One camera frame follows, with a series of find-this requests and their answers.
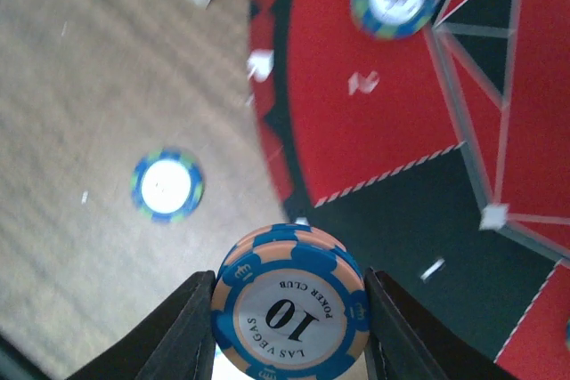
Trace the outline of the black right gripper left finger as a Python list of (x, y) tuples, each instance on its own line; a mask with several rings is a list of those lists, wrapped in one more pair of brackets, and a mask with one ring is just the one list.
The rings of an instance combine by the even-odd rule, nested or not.
[(197, 271), (125, 337), (71, 379), (210, 379), (213, 271)]

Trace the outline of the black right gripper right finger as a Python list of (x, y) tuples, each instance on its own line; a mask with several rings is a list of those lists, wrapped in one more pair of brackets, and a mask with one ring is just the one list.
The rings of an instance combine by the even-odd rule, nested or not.
[(383, 271), (369, 268), (365, 348), (369, 379), (512, 379), (514, 376), (457, 337)]

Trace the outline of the orange blue 10 chip stack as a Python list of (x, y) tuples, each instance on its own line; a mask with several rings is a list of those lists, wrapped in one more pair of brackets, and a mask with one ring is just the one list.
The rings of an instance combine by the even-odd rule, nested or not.
[(221, 353), (254, 379), (336, 379), (370, 336), (362, 273), (329, 233), (281, 223), (225, 257), (211, 299)]

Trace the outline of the green blue 50 chip stack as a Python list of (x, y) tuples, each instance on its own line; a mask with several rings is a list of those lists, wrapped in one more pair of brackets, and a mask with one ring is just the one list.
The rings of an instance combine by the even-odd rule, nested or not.
[(163, 148), (144, 155), (130, 180), (137, 211), (154, 222), (178, 222), (200, 204), (205, 178), (198, 160), (189, 152)]

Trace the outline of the round red black poker mat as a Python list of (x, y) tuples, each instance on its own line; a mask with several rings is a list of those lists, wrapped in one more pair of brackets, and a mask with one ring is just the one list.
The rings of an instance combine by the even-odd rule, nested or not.
[(349, 0), (251, 0), (260, 140), (291, 220), (520, 379), (569, 376), (569, 0), (436, 0), (400, 40)]

